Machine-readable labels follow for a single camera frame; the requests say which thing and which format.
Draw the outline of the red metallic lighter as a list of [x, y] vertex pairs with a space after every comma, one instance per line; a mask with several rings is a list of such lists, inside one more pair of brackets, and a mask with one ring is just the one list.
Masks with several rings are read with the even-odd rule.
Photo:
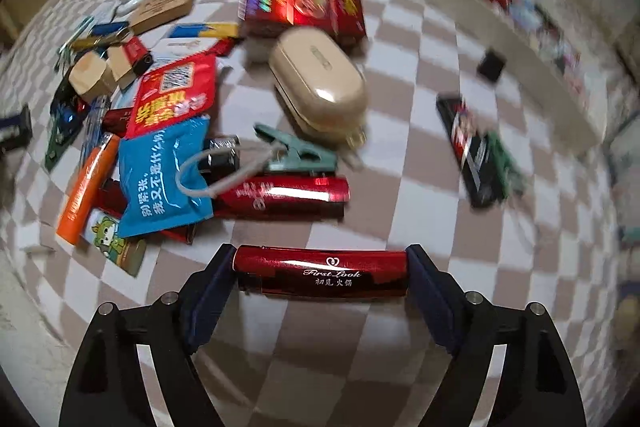
[[307, 299], [378, 299], [407, 294], [405, 251], [326, 251], [243, 245], [232, 268], [241, 291]]
[[350, 201], [344, 176], [253, 176], [213, 200], [217, 219], [254, 221], [342, 220]]

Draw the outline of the green cartoon lighter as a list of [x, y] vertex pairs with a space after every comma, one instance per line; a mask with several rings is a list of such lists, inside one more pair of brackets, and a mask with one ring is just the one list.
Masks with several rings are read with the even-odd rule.
[[119, 219], [102, 210], [90, 212], [82, 237], [122, 271], [136, 277], [146, 251], [144, 239], [125, 239], [119, 235]]

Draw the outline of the wooden engraved block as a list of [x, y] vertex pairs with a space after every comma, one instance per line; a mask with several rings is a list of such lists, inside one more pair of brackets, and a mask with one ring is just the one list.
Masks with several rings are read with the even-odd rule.
[[129, 17], [130, 30], [142, 35], [191, 13], [194, 0], [144, 0]]

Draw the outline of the blue transparent lighter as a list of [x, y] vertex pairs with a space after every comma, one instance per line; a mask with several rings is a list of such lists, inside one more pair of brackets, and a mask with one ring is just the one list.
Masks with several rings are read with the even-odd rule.
[[82, 168], [92, 150], [100, 143], [101, 126], [106, 112], [111, 108], [111, 98], [99, 95], [91, 104], [89, 114], [85, 120], [85, 136], [79, 156], [79, 167]]

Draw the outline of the beige earbuds case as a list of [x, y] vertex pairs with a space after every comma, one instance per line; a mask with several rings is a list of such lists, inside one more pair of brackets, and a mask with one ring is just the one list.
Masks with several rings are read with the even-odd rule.
[[313, 27], [285, 31], [268, 61], [288, 113], [306, 135], [334, 145], [367, 140], [367, 83], [347, 54]]

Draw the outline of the black red lighter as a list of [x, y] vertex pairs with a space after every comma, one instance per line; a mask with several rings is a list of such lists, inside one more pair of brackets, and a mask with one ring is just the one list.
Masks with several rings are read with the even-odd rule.
[[460, 94], [441, 93], [436, 109], [448, 134], [466, 193], [474, 209], [486, 209], [504, 199], [495, 155], [485, 132]]

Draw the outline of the red tissue packet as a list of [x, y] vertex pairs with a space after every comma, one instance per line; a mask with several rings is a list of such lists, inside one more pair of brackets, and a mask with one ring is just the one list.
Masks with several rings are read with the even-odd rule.
[[197, 53], [140, 80], [125, 138], [130, 140], [206, 113], [216, 98], [216, 57]]

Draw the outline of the oval wooden box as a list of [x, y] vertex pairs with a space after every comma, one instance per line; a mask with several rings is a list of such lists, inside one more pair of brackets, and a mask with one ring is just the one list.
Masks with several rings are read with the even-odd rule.
[[92, 103], [102, 95], [111, 96], [116, 89], [111, 67], [94, 51], [85, 53], [75, 63], [68, 80], [86, 103]]

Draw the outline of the blue metallic lighter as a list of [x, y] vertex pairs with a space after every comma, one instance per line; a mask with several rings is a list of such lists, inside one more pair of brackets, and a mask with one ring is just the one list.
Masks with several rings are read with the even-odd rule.
[[121, 20], [120, 22], [95, 24], [93, 28], [91, 28], [90, 36], [104, 37], [111, 34], [116, 34], [116, 32], [119, 32], [121, 30], [127, 30], [128, 28], [129, 23], [126, 22], [126, 20]]

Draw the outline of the orange lighter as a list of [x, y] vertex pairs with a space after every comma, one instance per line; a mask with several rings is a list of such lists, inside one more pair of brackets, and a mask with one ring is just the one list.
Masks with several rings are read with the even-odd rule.
[[105, 133], [81, 167], [56, 228], [56, 235], [66, 243], [76, 245], [79, 241], [93, 208], [93, 199], [115, 165], [119, 142], [119, 136]]

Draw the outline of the checkered bed sheet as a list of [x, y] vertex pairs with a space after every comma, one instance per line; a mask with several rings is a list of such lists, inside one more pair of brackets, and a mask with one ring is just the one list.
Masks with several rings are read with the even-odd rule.
[[[358, 58], [370, 92], [363, 167], [350, 172], [342, 222], [209, 221], [192, 245], [154, 239], [136, 277], [88, 245], [32, 257], [23, 225], [54, 225], [79, 150], [43, 166], [58, 47], [106, 0], [53, 0], [1, 61], [1, 107], [28, 105], [34, 139], [6, 163], [1, 250], [35, 301], [29, 325], [3, 324], [22, 343], [80, 345], [96, 306], [152, 303], [201, 269], [223, 243], [309, 248], [424, 246], [440, 269], [493, 303], [538, 301], [550, 311], [577, 376], [590, 425], [603, 425], [634, 368], [615, 354], [612, 320], [620, 254], [600, 155], [579, 160], [513, 76], [474, 76], [482, 50], [424, 0], [363, 0], [369, 46]], [[498, 166], [504, 199], [474, 209], [436, 109], [460, 94]], [[301, 303], [236, 293], [195, 364], [229, 426], [412, 426], [444, 375], [446, 352], [416, 308], [396, 303]]]

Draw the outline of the red cigarette box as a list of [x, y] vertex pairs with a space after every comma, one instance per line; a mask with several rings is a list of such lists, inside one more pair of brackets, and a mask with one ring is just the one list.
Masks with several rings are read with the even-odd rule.
[[277, 38], [295, 26], [326, 32], [350, 48], [367, 37], [361, 0], [241, 0], [240, 35]]

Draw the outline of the small black cube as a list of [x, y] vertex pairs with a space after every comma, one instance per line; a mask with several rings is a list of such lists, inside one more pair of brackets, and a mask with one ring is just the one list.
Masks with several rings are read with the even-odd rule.
[[506, 58], [494, 49], [487, 49], [480, 62], [477, 64], [477, 76], [484, 80], [497, 83], [506, 66]]

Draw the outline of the green clip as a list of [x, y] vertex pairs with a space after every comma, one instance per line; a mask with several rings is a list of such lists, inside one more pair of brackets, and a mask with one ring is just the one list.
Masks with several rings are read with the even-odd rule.
[[337, 156], [332, 150], [266, 124], [254, 124], [254, 131], [258, 138], [281, 149], [267, 162], [265, 172], [305, 173], [309, 176], [334, 176], [336, 173]]

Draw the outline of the blue tissue packet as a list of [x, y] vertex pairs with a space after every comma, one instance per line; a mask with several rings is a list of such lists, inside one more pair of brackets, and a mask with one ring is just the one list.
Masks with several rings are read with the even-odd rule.
[[208, 127], [209, 118], [198, 116], [119, 142], [119, 185], [127, 202], [119, 220], [120, 236], [194, 225], [213, 216], [208, 197], [183, 194], [176, 183], [176, 174], [182, 171], [186, 187], [206, 187], [197, 165], [182, 164], [201, 153]]

